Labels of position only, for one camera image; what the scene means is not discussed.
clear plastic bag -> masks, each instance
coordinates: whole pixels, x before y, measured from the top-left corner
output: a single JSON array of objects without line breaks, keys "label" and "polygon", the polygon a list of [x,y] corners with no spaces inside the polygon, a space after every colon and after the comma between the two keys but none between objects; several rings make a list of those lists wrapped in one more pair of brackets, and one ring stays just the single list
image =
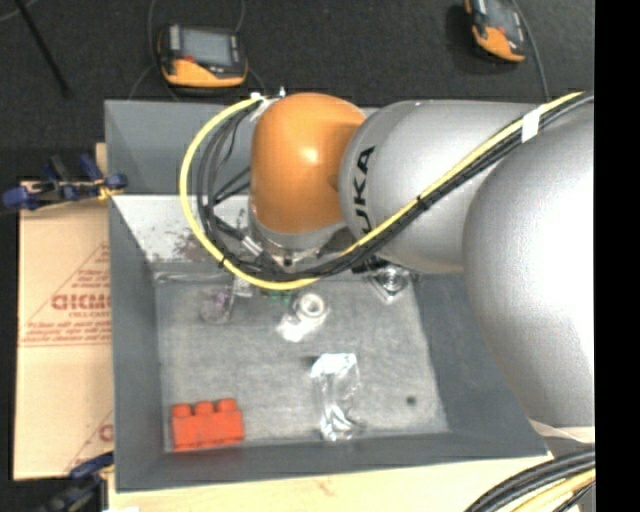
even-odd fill
[{"label": "clear plastic bag", "polygon": [[320,416],[320,432],[328,441],[351,439],[365,425],[355,416],[360,372],[355,354],[323,354],[311,367]]}]

black cable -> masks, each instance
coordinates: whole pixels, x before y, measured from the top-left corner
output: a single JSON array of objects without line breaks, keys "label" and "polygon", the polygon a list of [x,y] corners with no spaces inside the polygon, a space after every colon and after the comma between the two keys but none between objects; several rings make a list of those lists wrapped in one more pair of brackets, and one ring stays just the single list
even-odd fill
[{"label": "black cable", "polygon": [[569,454],[528,468],[496,485],[465,512],[493,512],[540,487],[595,467],[595,449]]},{"label": "black cable", "polygon": [[538,75],[540,76],[540,82],[542,82],[542,93],[544,94],[544,101],[548,102],[551,100],[551,94],[549,93],[549,85],[547,84],[547,76],[544,72],[544,66],[542,65],[542,59],[540,58],[540,53],[538,52],[538,45],[536,44],[536,40],[533,37],[533,32],[531,28],[529,28],[529,23],[527,19],[522,14],[522,9],[516,2],[516,0],[511,0],[513,6],[515,7],[520,19],[522,20],[522,24],[524,25],[524,29],[527,31],[529,35],[529,41],[531,42],[531,49],[533,50],[533,59],[536,63],[536,68],[538,68]]},{"label": "black cable", "polygon": [[230,197],[233,197],[236,194],[239,194],[243,190],[246,190],[247,188],[249,188],[249,185],[250,185],[250,183],[247,181],[247,182],[242,183],[241,185],[237,186],[236,188],[230,190],[226,194],[220,194],[220,195],[216,196],[216,198],[213,200],[213,205],[217,206],[220,203],[222,203],[222,202],[226,201],[227,199],[229,199]]},{"label": "black cable", "polygon": [[[225,195],[224,199],[220,199],[220,197],[227,191],[229,190],[230,187],[232,187],[233,185],[235,185],[236,183],[238,183],[238,181],[240,181],[242,178],[244,178],[247,174],[249,174],[250,168],[249,167],[245,167],[242,171],[240,171],[238,174],[236,174],[233,178],[231,178],[229,181],[227,181],[227,183],[225,183],[224,185],[222,185],[222,187],[220,187],[218,189],[218,191],[216,192],[215,196],[213,196],[213,204],[217,205],[219,203],[221,203],[222,201],[224,201],[224,199],[227,199],[230,196]],[[240,190],[243,190],[246,186],[248,185],[248,183],[246,185],[244,185]]]},{"label": "black cable", "polygon": [[233,30],[234,32],[240,32],[242,28],[242,24],[244,23],[244,15],[247,10],[247,6],[245,5],[245,0],[240,0],[240,16],[238,17],[238,23],[236,23],[236,28]]},{"label": "black cable", "polygon": [[[26,4],[27,8],[35,5],[38,0],[31,0]],[[7,14],[3,14],[0,16],[0,23],[4,23],[5,21],[9,21],[11,18],[15,18],[20,14],[20,9],[14,9],[13,11],[8,12]]]},{"label": "black cable", "polygon": [[38,44],[38,47],[40,48],[42,55],[47,61],[47,64],[49,64],[49,68],[51,69],[51,72],[55,76],[56,81],[60,86],[60,92],[62,93],[62,96],[65,98],[71,98],[73,96],[73,91],[71,90],[71,87],[69,87],[69,84],[67,83],[64,76],[62,75],[62,71],[60,71],[60,68],[58,67],[58,64],[53,58],[53,55],[51,55],[51,52],[49,51],[49,47],[47,46],[47,43],[42,37],[42,34],[40,34],[38,27],[36,27],[36,24],[33,21],[33,18],[31,17],[31,13],[29,12],[29,9],[27,9],[27,6],[22,2],[22,0],[13,0],[13,1],[16,4],[16,7],[20,11],[20,13],[22,14],[22,17],[24,18],[24,21],[27,24],[27,27],[29,27],[29,30],[31,31],[31,35],[36,40],[36,43]]},{"label": "black cable", "polygon": [[[560,118],[561,116],[566,115],[567,113],[575,110],[576,108],[594,101],[595,96],[593,93],[585,93],[582,94],[572,100],[567,101],[564,104],[556,107],[553,110],[550,110],[540,116],[539,120],[539,129],[544,129],[546,126]],[[244,111],[240,111],[233,116],[231,116],[227,122],[231,122],[240,116]],[[224,133],[229,130],[229,124],[225,124],[225,127],[221,128],[221,131]],[[221,144],[220,138],[212,138],[212,141],[209,143],[209,147],[207,150],[210,150],[212,145]],[[229,256],[228,259],[233,262],[233,264],[241,269],[243,272],[252,272],[256,273],[271,281],[276,282],[286,282],[298,279],[305,278],[319,278],[319,277],[328,277],[330,275],[335,275],[345,270],[348,270],[356,265],[359,265],[371,258],[376,252],[378,252],[385,244],[389,243],[393,238],[398,236],[407,226],[409,226],[414,220],[416,220],[422,213],[431,208],[440,198],[447,195],[452,190],[456,189],[473,176],[487,169],[489,166],[497,163],[499,160],[508,155],[511,151],[516,149],[522,144],[522,130],[515,130],[511,135],[507,136],[504,140],[500,141],[493,148],[489,149],[487,153],[481,155],[474,162],[468,165],[465,169],[463,169],[458,175],[453,177],[448,182],[442,184],[438,189],[430,193],[428,196],[422,198],[416,205],[414,205],[405,215],[399,218],[394,224],[392,224],[388,229],[379,233],[372,240],[363,244],[360,247],[355,248],[350,253],[338,256],[328,262],[317,265],[307,270],[303,271],[292,271],[288,272],[284,268],[276,268],[273,265],[269,265],[268,268],[263,268],[259,264],[256,266],[256,262],[247,262],[241,260],[240,258],[234,258],[233,256]],[[213,159],[212,167],[217,173],[218,164],[219,164],[219,154],[220,148],[216,149],[218,153],[218,157]],[[202,188],[198,187],[197,195],[200,197],[202,195]],[[220,240],[217,236],[212,238],[212,241],[218,246],[222,251],[225,251],[225,254],[230,254],[228,247],[224,244],[224,241]]]},{"label": "black cable", "polygon": [[140,84],[144,81],[144,79],[147,77],[147,75],[149,74],[149,72],[155,67],[155,64],[150,64],[147,69],[145,69],[140,76],[138,77],[138,79],[135,81],[135,83],[133,84],[133,86],[131,87],[131,91],[129,91],[129,94],[127,95],[127,100],[131,100],[133,99],[133,97],[136,94],[136,91],[138,90],[138,87],[140,87]]},{"label": "black cable", "polygon": [[169,87],[169,85],[165,82],[162,71],[160,70],[158,58],[153,49],[153,10],[155,9],[157,1],[158,0],[151,0],[151,2],[149,3],[149,8],[147,9],[147,43],[149,45],[149,56],[151,57],[153,66],[156,68],[156,71],[162,79],[162,83],[165,84],[165,89],[167,89],[169,95],[173,98],[174,101],[180,101],[180,98],[176,96],[176,94],[171,90],[171,87]]},{"label": "black cable", "polygon": [[559,507],[553,509],[553,512],[569,512],[572,507],[580,503],[580,501],[593,489],[596,488],[596,483],[591,482],[590,484],[585,485],[582,489],[576,491],[571,498],[565,501]]}]

wire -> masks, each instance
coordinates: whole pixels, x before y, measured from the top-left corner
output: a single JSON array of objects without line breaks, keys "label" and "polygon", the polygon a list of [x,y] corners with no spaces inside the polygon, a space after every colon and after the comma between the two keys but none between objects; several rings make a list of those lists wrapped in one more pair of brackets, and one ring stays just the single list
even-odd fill
[{"label": "wire", "polygon": [[136,80],[136,82],[133,84],[133,87],[131,87],[131,92],[129,92],[129,95],[127,96],[127,100],[131,100],[133,99],[133,97],[135,96],[136,90],[138,89],[138,87],[140,86],[140,84],[144,81],[144,79],[147,77],[147,75],[149,74],[149,71],[151,71],[153,68],[155,67],[155,64],[150,64],[147,69],[145,69],[141,74],[140,77]]},{"label": "wire", "polygon": [[158,59],[156,58],[156,54],[153,50],[153,10],[156,7],[156,3],[158,0],[151,0],[149,3],[149,8],[147,10],[147,43],[149,46],[149,56],[151,57],[151,62],[153,62],[153,66],[156,68],[156,71],[162,78],[162,83],[165,84],[165,89],[169,93],[169,95],[173,98],[174,101],[180,101],[180,98],[171,90],[171,87],[167,85],[164,80],[164,76],[162,76],[162,71],[160,71],[160,66],[158,65]]},{"label": "wire", "polygon": [[[249,107],[254,108],[255,103],[265,99],[266,98],[262,96],[256,96],[250,100],[237,103],[219,113],[203,126],[189,146],[183,160],[180,173],[180,196],[183,211],[190,227],[194,230],[195,236],[203,243],[204,247],[214,256],[221,266],[251,284],[272,290],[290,290],[307,286],[321,277],[335,275],[361,263],[379,250],[382,245],[397,236],[398,233],[435,204],[441,197],[485,169],[488,165],[496,163],[499,159],[522,144],[521,134],[524,121],[523,119],[519,119],[467,155],[467,157],[462,159],[454,168],[427,187],[416,199],[377,226],[369,234],[358,240],[337,258],[302,272],[291,273],[284,271],[282,268],[274,270],[272,263],[269,264],[269,268],[258,266],[257,270],[259,272],[256,272],[255,263],[249,264],[236,258],[221,240],[210,240],[206,234],[199,229],[198,223],[188,207],[187,178],[193,155],[207,135],[221,123],[230,121],[233,116],[238,115],[243,109]],[[593,100],[593,93],[573,93],[542,105],[536,109],[539,114],[539,125],[544,127],[559,116]]]},{"label": "wire", "polygon": [[536,44],[536,40],[533,37],[533,32],[529,27],[527,18],[525,18],[524,14],[522,14],[522,9],[520,9],[520,6],[516,2],[516,0],[511,0],[511,2],[513,3],[513,6],[515,7],[516,11],[520,15],[520,19],[522,20],[524,29],[527,31],[527,34],[529,34],[529,41],[531,42],[531,49],[533,50],[533,59],[536,62],[536,67],[538,68],[538,75],[540,76],[540,82],[542,83],[542,93],[544,94],[544,101],[548,102],[551,99],[551,94],[549,94],[549,85],[547,84],[547,75],[544,72],[542,59],[540,58],[540,53],[538,52],[538,45]]},{"label": "wire", "polygon": [[558,508],[554,509],[553,512],[568,512],[572,507],[577,505],[591,490],[595,489],[596,481],[594,480],[588,485],[585,485],[582,489],[576,491],[571,498],[565,501]]},{"label": "wire", "polygon": [[246,10],[247,8],[245,5],[245,1],[240,0],[240,17],[238,18],[238,23],[236,23],[236,28],[234,29],[234,32],[240,32],[240,29],[242,28],[242,24],[244,23],[244,14]]},{"label": "wire", "polygon": [[528,468],[500,482],[471,504],[465,512],[494,512],[545,485],[595,467],[595,450],[565,455]]},{"label": "wire", "polygon": [[567,493],[576,492],[582,489],[585,485],[589,485],[596,480],[596,470],[590,469],[583,473],[580,473],[574,477],[567,478],[566,480],[557,483],[547,490],[536,494],[533,498],[525,501],[522,505],[513,509],[512,512],[536,512],[553,503],[555,500],[561,498]]},{"label": "wire", "polygon": [[[27,3],[27,8],[32,7],[33,5],[35,5],[36,3],[38,3],[39,0],[31,0],[31,2]],[[11,18],[15,18],[16,16],[18,16],[20,14],[20,9],[14,9],[11,12],[8,12],[7,14],[3,14],[2,16],[0,16],[0,23],[4,22],[4,21],[9,21]]]},{"label": "wire", "polygon": [[253,77],[256,79],[256,82],[258,82],[258,84],[260,85],[262,92],[266,94],[267,88],[265,87],[264,82],[262,81],[262,78],[260,78],[260,75],[258,75],[258,73],[256,73],[253,70],[253,68],[249,68],[249,73],[253,75]]}]

orange device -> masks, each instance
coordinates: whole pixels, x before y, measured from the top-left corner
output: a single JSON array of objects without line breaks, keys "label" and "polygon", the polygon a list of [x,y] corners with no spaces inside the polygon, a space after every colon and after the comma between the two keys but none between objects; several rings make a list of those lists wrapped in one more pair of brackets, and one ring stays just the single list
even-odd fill
[{"label": "orange device", "polygon": [[491,55],[509,62],[524,60],[525,36],[520,15],[508,0],[464,0],[472,17],[475,42]]},{"label": "orange device", "polygon": [[181,92],[213,92],[242,84],[249,63],[237,32],[167,25],[158,38],[160,69]]}]

yellow cable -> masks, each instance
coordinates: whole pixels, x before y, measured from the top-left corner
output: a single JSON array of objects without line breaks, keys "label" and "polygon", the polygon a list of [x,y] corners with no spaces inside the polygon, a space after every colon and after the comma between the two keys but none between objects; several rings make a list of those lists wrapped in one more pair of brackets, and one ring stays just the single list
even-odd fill
[{"label": "yellow cable", "polygon": [[211,255],[222,264],[224,268],[226,268],[229,272],[238,276],[245,281],[259,286],[261,288],[267,288],[269,290],[291,290],[293,288],[301,288],[303,286],[307,286],[315,281],[315,279],[299,279],[293,282],[287,283],[279,283],[274,281],[266,281],[263,279],[259,279],[255,276],[246,274],[235,265],[233,265],[229,260],[225,259],[224,254],[218,249],[212,242],[209,240],[204,231],[200,228],[198,221],[193,216],[193,212],[191,211],[191,205],[189,204],[189,196],[188,196],[188,183],[189,183],[189,171],[191,169],[191,163],[193,162],[193,157],[196,154],[196,151],[202,144],[202,141],[205,137],[222,121],[232,116],[236,112],[243,110],[247,107],[250,107],[254,103],[258,101],[262,101],[264,98],[262,96],[258,96],[255,98],[250,98],[248,100],[240,101],[235,105],[223,110],[213,118],[211,118],[196,134],[195,138],[191,141],[191,144],[187,148],[187,152],[185,153],[184,159],[182,161],[182,167],[180,168],[180,181],[178,183],[178,192],[180,194],[180,204],[182,205],[182,211],[187,219],[189,227],[193,231],[193,234],[200,241],[200,243],[207,249]]},{"label": "yellow cable", "polygon": [[[577,92],[577,93],[568,94],[566,96],[558,98],[557,100],[554,100],[542,105],[541,107],[539,107],[538,111],[540,115],[542,115],[581,94],[583,93]],[[235,105],[232,105],[231,107],[223,110],[213,118],[211,118],[200,129],[200,131],[196,134],[195,138],[191,141],[191,144],[189,145],[187,152],[185,153],[185,156],[183,158],[182,166],[180,168],[180,181],[179,181],[178,191],[180,195],[182,210],[187,219],[189,227],[193,231],[196,238],[204,246],[204,248],[207,249],[207,251],[209,251],[211,255],[218,262],[220,262],[222,266],[224,266],[224,268],[226,268],[229,272],[231,272],[235,276],[240,277],[245,281],[249,282],[250,284],[259,286],[261,288],[266,288],[269,290],[280,290],[280,291],[293,290],[295,288],[302,288],[304,286],[308,286],[312,283],[315,283],[316,281],[318,281],[319,278],[315,277],[315,278],[297,279],[297,280],[287,281],[287,282],[278,282],[278,281],[267,281],[243,272],[242,270],[237,268],[235,265],[233,265],[229,260],[225,259],[222,252],[211,242],[211,240],[209,240],[209,238],[206,236],[204,231],[202,231],[202,229],[200,228],[198,221],[193,216],[193,213],[191,211],[191,205],[189,204],[189,197],[188,197],[189,172],[191,169],[191,163],[193,162],[193,157],[196,151],[198,150],[198,148],[200,147],[200,144],[202,144],[202,141],[222,121],[232,116],[236,112],[243,110],[253,105],[254,103],[257,103],[258,101],[263,101],[264,99],[265,98],[262,96],[256,96],[247,100],[240,101]],[[450,179],[454,178],[456,175],[460,174],[468,165],[470,165],[475,160],[480,158],[482,155],[487,153],[491,148],[499,144],[501,141],[503,141],[504,139],[506,139],[507,137],[509,137],[516,131],[518,131],[522,127],[522,124],[523,124],[523,120],[522,118],[520,118],[517,121],[510,124],[509,126],[507,126],[506,128],[504,128],[503,130],[501,130],[500,132],[498,132],[496,135],[494,135],[490,139],[488,139],[482,145],[478,146],[474,151],[472,151],[466,157],[460,160],[448,172],[442,175],[442,177],[440,177],[438,180],[436,180],[431,185],[429,185],[426,189],[424,189],[416,199],[413,199],[412,201],[410,201],[403,208],[398,210],[395,214],[393,214],[391,217],[389,217],[380,225],[378,225],[375,229],[371,230],[369,233],[367,233],[365,236],[363,236],[358,241],[356,241],[353,245],[351,245],[348,249],[346,249],[342,253],[342,256],[351,253],[358,247],[361,247],[362,245],[369,242],[374,237],[376,237],[377,235],[379,235],[380,233],[388,229],[403,215],[406,215],[411,210],[411,208],[413,208],[420,200],[424,199],[433,191],[435,191],[438,187],[440,187]]]},{"label": "yellow cable", "polygon": [[[562,105],[563,103],[566,103],[567,101],[571,100],[572,98],[575,98],[576,96],[579,96],[580,94],[583,94],[583,93],[577,92],[577,93],[568,94],[566,96],[558,98],[555,101],[542,105],[542,107],[540,107],[540,115],[548,112],[549,110],[553,110],[554,108]],[[384,222],[379,224],[375,229],[372,229],[369,233],[367,233],[365,236],[363,236],[358,241],[356,241],[351,247],[349,247],[343,254],[350,253],[357,247],[366,244],[375,236],[385,231],[400,217],[402,217],[403,215],[406,215],[409,212],[409,210],[411,210],[411,208],[413,208],[421,199],[424,199],[425,197],[427,197],[434,190],[436,190],[438,187],[440,187],[450,179],[455,178],[456,175],[460,174],[460,172],[462,172],[468,165],[472,164],[475,160],[477,160],[482,155],[487,153],[491,148],[493,148],[494,146],[502,142],[509,135],[512,135],[513,133],[518,131],[522,127],[522,122],[523,122],[522,118],[518,119],[517,121],[513,122],[503,130],[498,132],[496,135],[488,139],[485,143],[478,146],[475,150],[473,150],[466,157],[460,160],[454,167],[452,167],[449,171],[443,174],[438,180],[434,181],[431,185],[429,185],[426,189],[424,189],[420,193],[418,198],[413,199],[411,202],[405,205],[402,209],[398,210],[391,217],[389,217]]]},{"label": "yellow cable", "polygon": [[596,470],[590,469],[582,473],[578,473],[576,476],[567,478],[552,487],[536,494],[533,498],[522,503],[511,512],[536,512],[541,510],[542,507],[553,503],[557,499],[561,498],[565,494],[574,493],[594,482],[596,479]]}]

